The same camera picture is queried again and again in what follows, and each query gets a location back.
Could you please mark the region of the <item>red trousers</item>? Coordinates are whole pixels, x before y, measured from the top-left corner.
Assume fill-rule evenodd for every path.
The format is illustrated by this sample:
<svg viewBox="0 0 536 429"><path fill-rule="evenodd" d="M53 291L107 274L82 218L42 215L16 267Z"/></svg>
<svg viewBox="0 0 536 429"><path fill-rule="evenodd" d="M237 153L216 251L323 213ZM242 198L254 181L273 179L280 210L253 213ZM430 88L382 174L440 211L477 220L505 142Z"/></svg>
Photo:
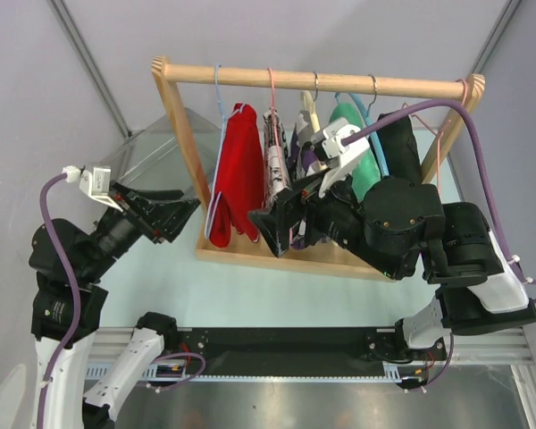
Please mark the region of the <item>red trousers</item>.
<svg viewBox="0 0 536 429"><path fill-rule="evenodd" d="M217 247L230 244L231 234L259 239L248 213L264 205L264 158L255 109L236 103L222 142L211 203L208 239Z"/></svg>

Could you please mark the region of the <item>black white print trousers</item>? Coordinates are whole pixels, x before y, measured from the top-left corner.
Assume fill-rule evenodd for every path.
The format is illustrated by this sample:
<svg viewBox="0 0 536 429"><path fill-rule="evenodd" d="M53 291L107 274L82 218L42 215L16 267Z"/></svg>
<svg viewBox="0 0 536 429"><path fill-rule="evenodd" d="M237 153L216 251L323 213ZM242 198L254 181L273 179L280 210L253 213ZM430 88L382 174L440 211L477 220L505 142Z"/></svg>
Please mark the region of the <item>black white print trousers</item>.
<svg viewBox="0 0 536 429"><path fill-rule="evenodd" d="M286 159L289 145L279 115L264 113L264 207L270 208L276 195L291 188Z"/></svg>

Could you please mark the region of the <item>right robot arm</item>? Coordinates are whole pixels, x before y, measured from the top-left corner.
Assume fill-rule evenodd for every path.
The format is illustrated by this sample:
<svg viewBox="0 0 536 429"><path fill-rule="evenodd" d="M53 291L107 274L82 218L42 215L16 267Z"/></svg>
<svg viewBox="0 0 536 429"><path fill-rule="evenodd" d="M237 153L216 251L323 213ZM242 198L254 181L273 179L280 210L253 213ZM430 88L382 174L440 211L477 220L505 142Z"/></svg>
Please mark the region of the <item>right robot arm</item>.
<svg viewBox="0 0 536 429"><path fill-rule="evenodd" d="M536 306L524 286L510 280L482 211L472 203L442 203L432 184L388 177L357 199L350 183L326 188L316 174L283 189L248 218L276 257L289 250L292 232L304 223L306 246L332 240L392 281L423 265L423 279L438 288L426 307L395 323L389 351L405 362L447 334L474 336L536 323Z"/></svg>

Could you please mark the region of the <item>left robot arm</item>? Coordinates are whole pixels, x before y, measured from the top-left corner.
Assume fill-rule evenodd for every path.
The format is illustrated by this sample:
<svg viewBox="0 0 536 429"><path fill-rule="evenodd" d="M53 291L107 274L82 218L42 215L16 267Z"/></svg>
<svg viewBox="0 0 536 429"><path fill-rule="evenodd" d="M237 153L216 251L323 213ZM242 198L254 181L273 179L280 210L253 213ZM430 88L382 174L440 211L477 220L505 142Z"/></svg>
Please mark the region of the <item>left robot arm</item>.
<svg viewBox="0 0 536 429"><path fill-rule="evenodd" d="M88 358L107 293L102 276L140 238L173 241L197 210L197 198L180 190L134 190L112 182L109 206L91 233L48 212L32 239L29 265L36 271L31 332L37 352L34 428L112 428L143 373L171 360L174 385L191 379L188 366L202 357L181 342L175 320L148 312L98 385L84 386Z"/></svg>

